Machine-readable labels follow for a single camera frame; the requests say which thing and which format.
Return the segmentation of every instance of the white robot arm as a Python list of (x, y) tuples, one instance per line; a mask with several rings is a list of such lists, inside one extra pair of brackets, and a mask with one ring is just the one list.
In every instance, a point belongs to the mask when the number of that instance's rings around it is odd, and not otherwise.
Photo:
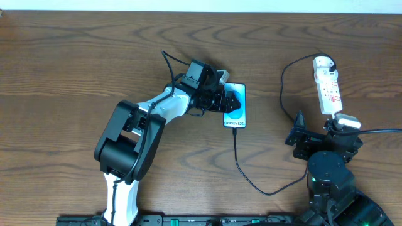
[[(132, 104), (124, 100), (117, 105), (95, 149), (95, 159), (107, 182), (106, 224), (127, 226), (134, 222), (138, 183), (151, 166), (165, 124), (193, 107), (226, 113), (240, 108), (235, 95), (218, 89), (228, 77), (225, 70), (193, 60), (182, 81), (175, 83), (173, 93), (168, 84), (162, 94), (147, 102)], [(138, 143), (123, 136), (122, 130), (139, 135)]]

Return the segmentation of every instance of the white wall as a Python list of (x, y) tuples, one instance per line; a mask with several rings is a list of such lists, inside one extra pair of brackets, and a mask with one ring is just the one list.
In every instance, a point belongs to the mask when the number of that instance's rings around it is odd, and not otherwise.
[(3, 10), (402, 13), (402, 0), (0, 0)]

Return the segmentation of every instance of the phone screen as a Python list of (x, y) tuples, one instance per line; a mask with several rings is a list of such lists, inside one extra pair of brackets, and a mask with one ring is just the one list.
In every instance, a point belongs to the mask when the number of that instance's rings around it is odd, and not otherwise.
[(239, 100), (241, 107), (231, 113), (224, 113), (224, 126), (235, 128), (246, 128), (246, 85), (238, 83), (226, 83), (224, 90), (233, 91)]

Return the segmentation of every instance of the white power strip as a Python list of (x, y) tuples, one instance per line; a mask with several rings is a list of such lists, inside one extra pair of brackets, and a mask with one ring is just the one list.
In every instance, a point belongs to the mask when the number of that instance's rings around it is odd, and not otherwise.
[(342, 110), (342, 101), (338, 86), (338, 71), (330, 72), (334, 62), (326, 56), (318, 56), (313, 60), (314, 79), (317, 83), (318, 98), (322, 114), (332, 115)]

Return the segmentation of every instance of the wooden surface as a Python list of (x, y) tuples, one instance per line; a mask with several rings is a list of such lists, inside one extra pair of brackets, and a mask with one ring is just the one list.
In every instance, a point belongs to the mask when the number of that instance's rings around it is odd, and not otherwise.
[[(363, 129), (402, 127), (402, 16), (5, 12), (0, 18), (0, 225), (54, 225), (59, 215), (106, 207), (94, 148), (116, 104), (158, 95), (169, 82), (164, 49), (230, 71), (247, 85), (247, 129), (239, 161), (264, 191), (299, 178), (305, 161), (283, 141), (280, 73), (322, 50), (338, 64), (344, 113)], [(173, 63), (175, 73), (186, 72)], [(285, 107), (322, 132), (312, 62), (289, 68)], [(357, 187), (402, 224), (402, 137), (361, 136), (348, 164)], [(183, 116), (165, 127), (140, 183), (142, 210), (167, 215), (302, 213), (306, 182), (276, 196), (256, 192), (234, 164), (222, 114)]]

